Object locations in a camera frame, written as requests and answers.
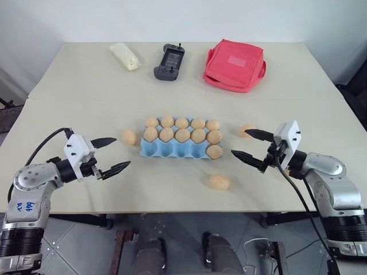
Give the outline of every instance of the wrapped butter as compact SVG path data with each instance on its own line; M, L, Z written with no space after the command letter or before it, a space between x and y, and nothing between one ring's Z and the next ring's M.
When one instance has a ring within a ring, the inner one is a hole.
M124 43L116 43L110 47L114 56L125 65L128 71L136 70L140 66L139 59Z

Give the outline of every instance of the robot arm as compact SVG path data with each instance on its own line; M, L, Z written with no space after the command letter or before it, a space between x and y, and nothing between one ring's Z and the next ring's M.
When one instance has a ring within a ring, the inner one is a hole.
M345 165L332 156L309 153L300 174L313 191L330 251L338 258L367 257L361 193L347 177Z
M43 164L31 164L20 169L13 179L0 236L0 274L30 274L41 266L41 240L46 228L50 197L64 183L94 175L107 179L120 173L130 162L123 162L108 171L96 168L93 157L96 148L115 141L113 138L88 140L71 135L64 147L67 159L56 157Z
M245 152L232 150L232 153L262 173L268 166L276 167L278 159L280 168L288 167L291 177L308 183L322 218L331 255L337 258L367 257L367 219L361 194L347 177L345 165L332 156L296 150L301 139L296 121L282 124L275 134L257 129L246 130L246 133L271 142L266 158L261 161Z

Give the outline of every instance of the metal frame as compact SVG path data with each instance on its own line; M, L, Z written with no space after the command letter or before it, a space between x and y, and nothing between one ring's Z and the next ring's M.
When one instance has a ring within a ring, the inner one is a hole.
M319 217L317 212L311 212L313 217ZM266 217L262 217L260 224L266 228L269 226L278 225L286 222L301 221L308 219L309 215L306 212L287 212L287 213L267 213Z
M50 218L62 219L70 222L86 223L88 225L96 225L99 227L105 227L107 230L111 229L114 225L114 221L107 219L106 214L94 216L92 214L50 214Z
M4 99L2 99L1 97L0 97L0 103L2 104L2 105L4 105L5 106L5 109L9 109L9 108L12 108L12 107L16 107L14 104L13 104L13 101L12 100L10 100L9 102L6 102Z
M286 248L284 247L284 244L282 242L269 242L269 246L271 249L270 256L276 259L278 264L279 275L289 275Z
M116 231L116 244L114 254L112 255L112 261L110 266L110 275L118 275L120 268L120 261L122 250L125 242L137 242L139 237L138 233L133 231L117 230Z

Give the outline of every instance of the shoe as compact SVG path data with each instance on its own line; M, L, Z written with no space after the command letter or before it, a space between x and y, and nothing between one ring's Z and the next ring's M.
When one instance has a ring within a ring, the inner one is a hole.
M209 237L212 234L210 232L204 232L204 234L202 235L202 239L201 239L201 245L202 245L202 249L204 251L204 266L206 268L212 268L212 261L210 259L210 247L209 247Z
M166 269L167 267L167 247L166 247L166 241L162 238L158 238L158 240L161 242L161 252L162 252L162 269Z

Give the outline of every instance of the black cable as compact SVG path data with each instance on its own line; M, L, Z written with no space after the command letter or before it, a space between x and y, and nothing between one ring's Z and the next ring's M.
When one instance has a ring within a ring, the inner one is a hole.
M300 253L300 252L304 251L305 249L309 248L311 245L313 245L314 243L319 242L319 241L320 241L319 239L316 239L315 241L313 241L313 242L309 243L309 244L308 244L308 245L306 245L305 247L303 247L303 248L301 248L301 249L297 250L296 252L293 252L292 254L288 255L288 256L286 257L286 259L288 259L288 258L290 258L290 257L292 257L292 256L294 256L294 255L296 255L296 254L298 254L298 253ZM277 270L277 269L278 269L278 266L276 266L276 267L275 267L275 269L274 269L274 271L273 271L273 275L275 274L275 272L276 272L276 270Z
M310 188L309 183L307 182L307 180L306 180L306 179L303 179L303 182L304 182L304 184L306 185L307 191L309 192L309 195L310 195L310 197L311 197L311 200L312 200L312 202L313 202L313 204L314 204L314 206L315 206L315 208L316 208L316 211L320 213L320 211L319 211L319 207L317 206L317 203L316 203L316 200L315 200L314 194L313 194L313 193L312 193L312 191L311 191L311 188Z
M67 138L70 137L70 133L71 133L71 129L70 128L60 128L56 131L54 131L52 134L50 134L48 137L45 138L45 140L43 142L41 142L40 145L38 145L38 147L33 151L33 153L31 154L31 156L29 157L29 159L27 160L27 162L25 163L25 166L30 165L30 163L32 162L32 160L34 159L34 157L37 155L37 153L40 151L40 149L48 142L50 141L51 138L53 138L54 136L56 136L58 133L60 132L65 132L67 135ZM13 191L13 184L11 184L9 191L7 192L7 202L10 202L11 199L11 192Z
M314 218L312 217L312 213L311 213L311 211L310 211L310 209L309 209L309 207L308 207L308 205L307 205L306 201L304 200L304 198L303 198L302 194L300 193L299 189L297 188L297 186L294 184L294 182L291 180L291 178L286 174L286 172L284 172L284 169L281 167L280 162L279 162L279 155L276 155L276 156L275 156L275 164L276 164L277 168L279 169L280 173L282 173L283 177L285 177L285 179L286 179L286 180L287 180L287 181L292 185L293 189L296 191L296 193L297 193L297 195L298 195L298 197L299 197L300 201L301 201L301 202L302 202L302 204L303 204L304 209L306 209L306 212L307 212L307 213L308 213L308 215L309 215L309 218L310 218L311 224L312 224L312 226L313 226L313 228L314 228L314 230L315 230L315 232L316 232L317 237L320 239L320 241L321 241L321 243L322 243L323 247L325 248L325 250L326 250L326 251L327 251L327 253L329 254L330 258L333 260L333 259L334 259L334 257L333 257L333 255L330 253L329 248L327 247L327 245L326 245L325 241L324 241L324 240L323 240L323 238L321 237L321 234L320 234L320 232L319 232L318 228L316 227L316 224L315 224Z

